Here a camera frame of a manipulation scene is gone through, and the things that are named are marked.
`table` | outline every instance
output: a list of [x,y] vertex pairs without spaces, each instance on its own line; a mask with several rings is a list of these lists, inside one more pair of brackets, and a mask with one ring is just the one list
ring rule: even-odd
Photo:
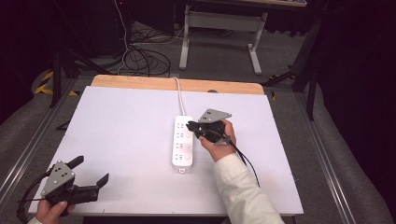
[[[262,188],[281,215],[301,214],[262,86],[187,79],[181,79],[180,85],[186,112],[193,118],[204,113],[204,105],[233,111],[230,121],[238,130],[238,147],[254,164]],[[85,161],[74,169],[75,184],[91,185],[105,173],[110,178],[98,202],[79,204],[76,215],[226,216],[212,176],[213,161],[198,141],[190,173],[180,175],[171,167],[173,122],[179,113],[176,89],[172,78],[113,76],[97,76],[92,87],[87,87],[51,164],[82,154]],[[209,90],[219,93],[202,92]],[[252,109],[235,105],[238,102]],[[32,202],[29,212],[35,210],[36,202]]]
[[[211,1],[221,4],[222,1]],[[243,0],[243,1],[228,1],[222,3],[226,5],[232,4],[257,4],[264,6],[280,6],[280,7],[305,7],[306,2],[293,2],[283,0]],[[217,13],[205,13],[190,11],[191,6],[186,5],[185,19],[184,19],[184,37],[183,45],[180,56],[179,68],[185,70],[187,68],[187,59],[189,54],[189,30],[190,27],[212,28],[212,29],[226,29],[236,31],[256,32],[253,44],[248,44],[247,49],[249,52],[250,60],[253,65],[254,73],[256,75],[262,74],[259,59],[257,57],[256,49],[258,47],[262,30],[267,18],[268,13],[263,12],[260,17],[247,17],[236,15],[224,15]]]

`white cable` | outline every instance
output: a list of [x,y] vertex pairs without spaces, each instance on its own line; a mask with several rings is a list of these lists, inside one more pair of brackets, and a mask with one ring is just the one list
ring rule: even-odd
[[124,39],[124,44],[125,44],[125,52],[122,54],[122,65],[117,70],[117,75],[119,75],[121,68],[123,68],[125,66],[124,58],[125,58],[125,54],[128,52],[128,44],[126,42],[126,32],[127,32],[126,31],[126,27],[125,27],[125,24],[123,22],[122,15],[121,15],[121,12],[120,12],[120,9],[119,9],[119,5],[117,5],[117,1],[116,0],[114,0],[114,5],[116,5],[117,11],[119,12],[119,15],[120,15],[120,20],[121,20],[122,26],[124,28],[124,38],[123,39]]
[[186,116],[186,113],[184,112],[183,100],[181,99],[180,82],[178,81],[177,77],[173,77],[173,78],[177,82],[178,100],[180,101],[181,112],[183,113],[183,116]]

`metal rail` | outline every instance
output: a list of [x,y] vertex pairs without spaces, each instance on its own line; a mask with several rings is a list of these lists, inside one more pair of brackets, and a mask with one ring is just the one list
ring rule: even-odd
[[59,111],[62,103],[66,99],[67,93],[69,93],[72,90],[76,81],[77,81],[76,79],[66,80],[66,82],[64,83],[64,88],[62,90],[62,96],[58,104],[56,104],[55,107],[50,108],[47,111],[46,115],[44,116],[37,130],[35,131],[35,134],[33,135],[32,139],[29,141],[29,144],[26,146],[26,148],[18,158],[18,161],[8,172],[6,181],[3,183],[3,185],[0,188],[0,212],[3,210],[10,195],[12,194],[12,192],[20,182],[24,172],[26,171],[27,167],[32,161],[33,156],[39,149],[42,140],[46,136],[46,133],[48,132],[51,122],[53,121],[55,115]]
[[306,102],[304,100],[303,94],[296,92],[294,93],[294,96],[296,97],[297,104],[299,105],[301,111],[303,112],[305,121],[308,124],[309,132],[311,132],[312,138],[315,143],[315,150],[317,152],[320,166],[322,168],[323,174],[326,177],[330,191],[332,192],[332,196],[338,208],[338,212],[340,213],[341,219],[343,220],[343,223],[355,224],[356,223],[355,218],[353,217],[352,211],[350,210],[350,207],[347,203],[347,198],[343,192],[340,182],[338,181],[337,175],[335,174],[335,171],[332,168],[332,164],[330,162],[329,157],[327,156],[326,149],[320,140],[320,136],[318,134],[318,130],[315,125],[315,122],[310,120],[305,110]]

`metal stand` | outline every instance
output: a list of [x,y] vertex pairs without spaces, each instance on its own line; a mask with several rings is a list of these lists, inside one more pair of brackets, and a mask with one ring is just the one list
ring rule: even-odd
[[69,78],[77,78],[79,71],[77,69],[75,61],[80,61],[91,69],[98,72],[98,74],[110,74],[109,71],[102,68],[101,66],[93,63],[92,61],[84,58],[72,49],[60,49],[57,50],[53,55],[53,95],[50,108],[53,108],[58,101],[61,99],[62,81],[61,73],[62,69]]
[[246,17],[205,12],[191,12],[190,8],[191,6],[186,6],[184,15],[184,38],[181,48],[179,69],[185,70],[187,68],[190,27],[201,27],[256,32],[253,44],[248,44],[247,49],[253,64],[254,73],[256,75],[262,74],[262,69],[260,68],[259,59],[256,54],[256,48],[259,45],[259,41],[262,36],[262,29],[268,15],[267,13],[262,13],[261,17]]

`metal bracket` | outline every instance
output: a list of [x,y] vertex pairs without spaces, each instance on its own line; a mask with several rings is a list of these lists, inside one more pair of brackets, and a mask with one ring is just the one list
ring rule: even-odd
[[207,109],[206,112],[198,119],[199,123],[213,123],[221,119],[230,118],[232,114],[222,111]]
[[45,197],[67,181],[75,178],[75,173],[62,161],[57,161],[49,175],[46,185],[41,191],[41,196]]

